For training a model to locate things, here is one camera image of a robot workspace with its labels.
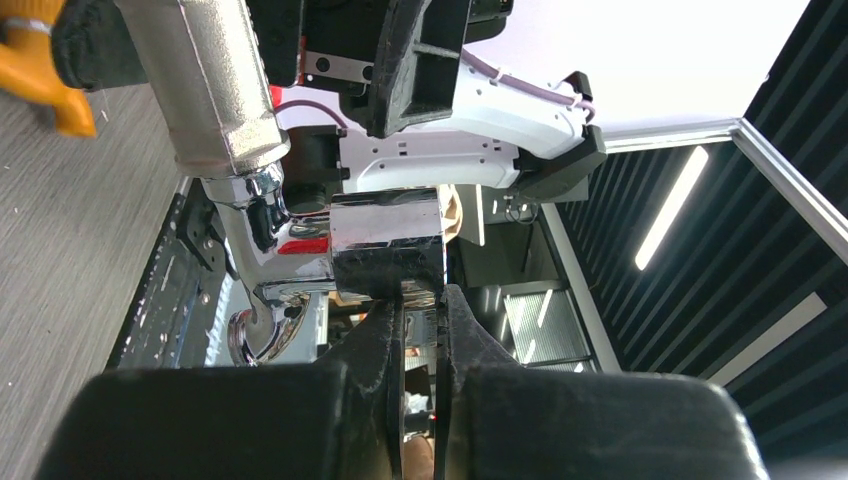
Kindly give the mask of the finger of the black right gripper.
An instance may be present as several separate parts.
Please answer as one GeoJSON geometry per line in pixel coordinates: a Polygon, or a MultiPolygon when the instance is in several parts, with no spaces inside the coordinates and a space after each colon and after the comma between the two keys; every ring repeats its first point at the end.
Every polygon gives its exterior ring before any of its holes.
{"type": "Polygon", "coordinates": [[[94,92],[148,82],[112,0],[67,0],[52,27],[51,53],[59,78],[73,89],[94,92]]]}

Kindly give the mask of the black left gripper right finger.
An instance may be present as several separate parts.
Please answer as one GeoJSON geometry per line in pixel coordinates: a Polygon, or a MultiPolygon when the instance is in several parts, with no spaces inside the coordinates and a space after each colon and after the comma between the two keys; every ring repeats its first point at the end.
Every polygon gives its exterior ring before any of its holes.
{"type": "Polygon", "coordinates": [[[687,376],[520,365],[461,289],[438,309],[439,479],[764,479],[737,404],[687,376]]]}

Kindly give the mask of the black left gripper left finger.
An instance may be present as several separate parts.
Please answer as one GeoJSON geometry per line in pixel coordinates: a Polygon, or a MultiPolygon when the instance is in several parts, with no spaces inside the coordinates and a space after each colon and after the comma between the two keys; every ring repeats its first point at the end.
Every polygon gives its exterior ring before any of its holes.
{"type": "Polygon", "coordinates": [[[63,416],[40,479],[398,479],[400,299],[316,361],[111,370],[63,416]]]}

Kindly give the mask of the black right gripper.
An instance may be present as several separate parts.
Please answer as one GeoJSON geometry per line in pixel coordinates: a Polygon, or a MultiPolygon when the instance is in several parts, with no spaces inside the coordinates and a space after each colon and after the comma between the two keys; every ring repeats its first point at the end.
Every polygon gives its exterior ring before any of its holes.
{"type": "Polygon", "coordinates": [[[247,0],[270,84],[334,92],[386,138],[450,116],[463,47],[499,35],[503,0],[247,0]]]}

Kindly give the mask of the orange plastic faucet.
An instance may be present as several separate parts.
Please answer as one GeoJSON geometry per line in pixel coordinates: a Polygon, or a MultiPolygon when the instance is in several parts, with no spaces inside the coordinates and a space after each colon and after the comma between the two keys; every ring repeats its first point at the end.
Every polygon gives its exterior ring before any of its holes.
{"type": "Polygon", "coordinates": [[[83,91],[60,79],[51,34],[61,0],[2,0],[1,88],[53,109],[56,129],[68,136],[94,137],[95,120],[83,91]]]}

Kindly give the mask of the chrome metal faucet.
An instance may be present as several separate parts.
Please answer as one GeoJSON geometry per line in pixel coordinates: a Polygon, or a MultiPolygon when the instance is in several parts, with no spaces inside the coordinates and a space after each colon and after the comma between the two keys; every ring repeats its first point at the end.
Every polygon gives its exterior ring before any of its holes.
{"type": "Polygon", "coordinates": [[[342,298],[433,307],[445,286],[437,191],[341,194],[297,214],[284,202],[288,135],[278,126],[242,1],[121,1],[179,168],[215,204],[250,301],[227,334],[237,366],[278,357],[311,304],[342,298]]]}

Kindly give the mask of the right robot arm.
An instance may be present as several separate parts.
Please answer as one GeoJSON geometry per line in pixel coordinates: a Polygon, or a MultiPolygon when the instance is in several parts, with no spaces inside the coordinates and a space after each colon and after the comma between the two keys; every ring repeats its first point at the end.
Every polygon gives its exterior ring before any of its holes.
{"type": "Polygon", "coordinates": [[[548,87],[467,45],[509,1],[69,1],[60,79],[147,83],[178,167],[240,205],[297,184],[346,193],[478,184],[556,199],[606,157],[587,77],[548,87]]]}

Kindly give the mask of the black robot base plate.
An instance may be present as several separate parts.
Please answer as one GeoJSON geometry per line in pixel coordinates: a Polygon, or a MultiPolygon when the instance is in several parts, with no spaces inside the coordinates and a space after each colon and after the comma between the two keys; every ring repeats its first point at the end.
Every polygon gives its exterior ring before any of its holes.
{"type": "Polygon", "coordinates": [[[108,369],[194,368],[218,363],[235,272],[219,213],[201,182],[178,185],[108,369]]]}

